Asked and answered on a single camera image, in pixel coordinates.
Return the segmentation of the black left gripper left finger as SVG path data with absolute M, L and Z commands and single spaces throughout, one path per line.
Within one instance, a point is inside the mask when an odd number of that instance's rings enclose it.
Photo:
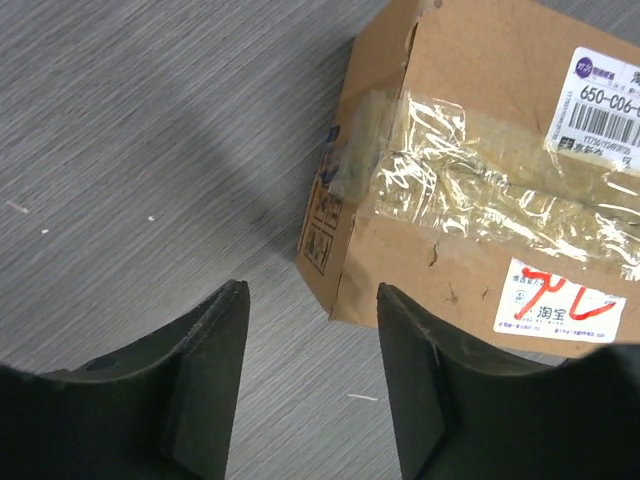
M 1 369 L 5 479 L 221 479 L 250 291 L 231 280 L 162 328 L 75 370 Z

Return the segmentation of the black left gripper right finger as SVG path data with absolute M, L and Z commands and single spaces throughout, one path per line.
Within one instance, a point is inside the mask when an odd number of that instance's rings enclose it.
M 377 292 L 378 334 L 406 479 L 635 479 L 639 349 L 556 367 L 498 349 L 400 289 Z

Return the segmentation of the brown cardboard express box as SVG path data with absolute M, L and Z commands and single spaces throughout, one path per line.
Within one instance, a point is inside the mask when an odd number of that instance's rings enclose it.
M 489 343 L 639 339 L 639 47 L 535 1 L 391 1 L 356 37 L 297 266 Z

